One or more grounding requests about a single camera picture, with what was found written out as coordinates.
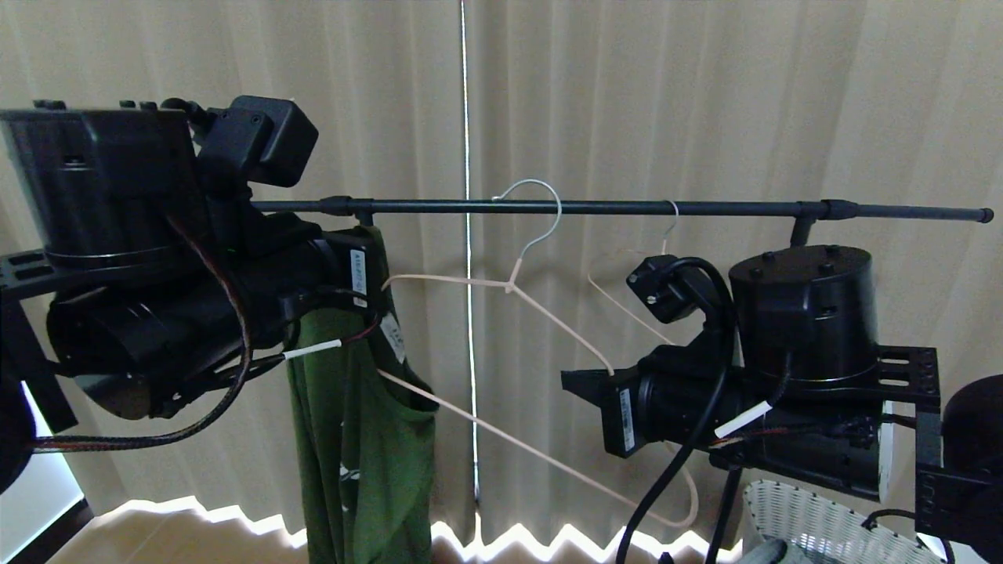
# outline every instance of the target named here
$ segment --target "white cable tie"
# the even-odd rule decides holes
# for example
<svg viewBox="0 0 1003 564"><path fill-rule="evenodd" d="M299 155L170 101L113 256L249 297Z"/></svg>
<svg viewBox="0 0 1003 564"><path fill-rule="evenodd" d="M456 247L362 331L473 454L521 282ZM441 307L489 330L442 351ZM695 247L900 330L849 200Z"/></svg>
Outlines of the white cable tie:
<svg viewBox="0 0 1003 564"><path fill-rule="evenodd" d="M739 429L765 415L772 408L773 406L770 405L768 401L760 401L748 409L745 409L741 413L738 413L735 418L715 429L714 435L718 439L724 439Z"/></svg>
<svg viewBox="0 0 1003 564"><path fill-rule="evenodd" d="M331 341L324 341L321 343L313 344L310 346L304 346L303 348L297 348L294 350L287 350L282 353L282 356L289 360L290 358L296 358L297 356L303 356L304 354L310 354L311 352L317 352L318 350L326 350L328 348L337 348L341 346L341 339L334 339Z"/></svg>

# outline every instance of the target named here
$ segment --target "black baseboard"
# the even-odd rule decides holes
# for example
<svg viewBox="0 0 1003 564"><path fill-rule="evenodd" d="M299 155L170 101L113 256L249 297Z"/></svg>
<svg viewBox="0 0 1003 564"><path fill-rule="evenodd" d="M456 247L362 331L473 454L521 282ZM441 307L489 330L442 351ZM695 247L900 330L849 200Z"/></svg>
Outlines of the black baseboard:
<svg viewBox="0 0 1003 564"><path fill-rule="evenodd" d="M93 518L94 512L87 505L87 500L76 502L42 531L42 534L17 553L8 564L45 564Z"/></svg>

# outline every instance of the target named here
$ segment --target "curtain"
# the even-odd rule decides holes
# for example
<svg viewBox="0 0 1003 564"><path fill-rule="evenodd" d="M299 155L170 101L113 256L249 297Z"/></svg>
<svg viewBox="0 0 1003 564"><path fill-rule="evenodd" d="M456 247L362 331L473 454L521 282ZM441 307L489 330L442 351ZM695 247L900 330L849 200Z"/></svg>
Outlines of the curtain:
<svg viewBox="0 0 1003 564"><path fill-rule="evenodd" d="M320 129L303 180L256 186L259 199L462 198L463 121L455 2L5 2L0 5L0 106L60 98L70 107L119 99L196 99L226 107L250 93L292 97ZM0 163L2 252L36 248L17 179ZM353 222L308 217L327 229ZM402 272L464 272L461 217L386 217L389 261ZM469 407L462 288L394 288L409 358L437 393ZM29 304L36 328L44 304ZM128 499L196 495L209 509L239 504L251 519L279 513L302 528L285 368L250 382L208 431L133 453L67 459L98 513ZM219 400L208 394L172 420L124 421L64 388L77 431L157 434L180 429ZM433 521L461 539L473 527L470 428L438 424Z"/></svg>
<svg viewBox="0 0 1003 564"><path fill-rule="evenodd" d="M466 2L470 191L534 177L565 199L844 198L1003 206L1003 4L998 2ZM526 187L516 197L545 199ZM506 277L552 217L475 216L474 274ZM657 252L667 218L565 217L526 258L520 285L625 367L659 344L586 282L620 248ZM669 250L722 272L787 245L792 221L682 218ZM880 341L939 348L944 397L1003 369L1003 230L957 222L822 222L811 243L874 255ZM615 254L598 282L642 318ZM478 413L632 499L668 464L649 446L604 453L598 408L561 369L598 360L512 295L473 290ZM665 334L686 342L699 315ZM477 435L484 542L516 523L548 544L571 523L599 546L632 508L494 437ZM887 505L913 504L913 436L897 437ZM688 464L695 529L709 538L724 473ZM747 479L757 478L747 473ZM825 495L859 509L869 504ZM682 480L655 511L681 519ZM669 542L682 531L646 521Z"/></svg>

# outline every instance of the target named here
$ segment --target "clothing tag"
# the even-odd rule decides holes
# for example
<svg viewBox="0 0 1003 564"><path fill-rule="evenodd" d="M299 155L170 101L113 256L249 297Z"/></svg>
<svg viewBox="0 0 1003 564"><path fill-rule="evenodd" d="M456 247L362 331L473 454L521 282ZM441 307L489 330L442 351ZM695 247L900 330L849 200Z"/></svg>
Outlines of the clothing tag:
<svg viewBox="0 0 1003 564"><path fill-rule="evenodd" d="M390 343L390 348L393 349L393 354L397 357L397 362L403 364L404 358L407 355L404 354L404 335L400 332L400 325L397 324L397 318L392 313L387 313L386 317L379 322L379 328L383 330L386 342Z"/></svg>
<svg viewBox="0 0 1003 564"><path fill-rule="evenodd" d="M352 261L352 290L362 295L366 294L366 252L352 249L348 252ZM359 307L366 307L366 300L353 298L352 302Z"/></svg>
<svg viewBox="0 0 1003 564"><path fill-rule="evenodd" d="M620 418L624 424L624 453L634 450L634 416L630 412L630 388L620 390Z"/></svg>

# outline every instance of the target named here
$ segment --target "clothing rack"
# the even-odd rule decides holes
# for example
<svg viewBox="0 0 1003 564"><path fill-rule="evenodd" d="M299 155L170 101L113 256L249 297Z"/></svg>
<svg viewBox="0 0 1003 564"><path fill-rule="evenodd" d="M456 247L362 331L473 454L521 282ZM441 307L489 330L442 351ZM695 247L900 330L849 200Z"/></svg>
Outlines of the clothing rack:
<svg viewBox="0 0 1003 564"><path fill-rule="evenodd" d="M556 214L549 200L378 200L332 196L322 200L255 202L262 212L314 212L331 216L354 216L363 225L372 225L374 214ZM569 200L562 212L586 216L714 216L793 218L790 246L807 244L816 221L852 218L896 218L951 220L989 223L989 208L935 208L925 206L884 206L858 204L847 200L819 202L670 202Z"/></svg>

